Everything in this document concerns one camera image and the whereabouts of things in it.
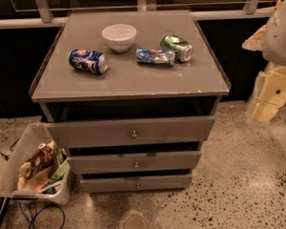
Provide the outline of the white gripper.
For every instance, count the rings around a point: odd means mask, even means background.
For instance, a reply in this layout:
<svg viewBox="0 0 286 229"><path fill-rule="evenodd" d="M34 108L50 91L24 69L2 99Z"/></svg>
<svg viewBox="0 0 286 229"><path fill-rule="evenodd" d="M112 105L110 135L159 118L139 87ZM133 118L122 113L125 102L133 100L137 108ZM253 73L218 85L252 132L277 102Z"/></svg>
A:
<svg viewBox="0 0 286 229"><path fill-rule="evenodd" d="M270 122L286 103L286 66L269 62L257 75L252 100L251 119Z"/></svg>

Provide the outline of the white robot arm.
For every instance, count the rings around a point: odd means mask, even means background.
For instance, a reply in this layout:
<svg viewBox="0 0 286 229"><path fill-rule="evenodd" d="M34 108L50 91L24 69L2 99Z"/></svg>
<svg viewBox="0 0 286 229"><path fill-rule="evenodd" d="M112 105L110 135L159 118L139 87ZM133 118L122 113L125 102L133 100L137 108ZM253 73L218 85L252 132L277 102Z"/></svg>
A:
<svg viewBox="0 0 286 229"><path fill-rule="evenodd" d="M276 3L276 10L267 23L246 39L242 48L261 51L274 66L266 73L251 119L267 123L286 103L286 0Z"/></svg>

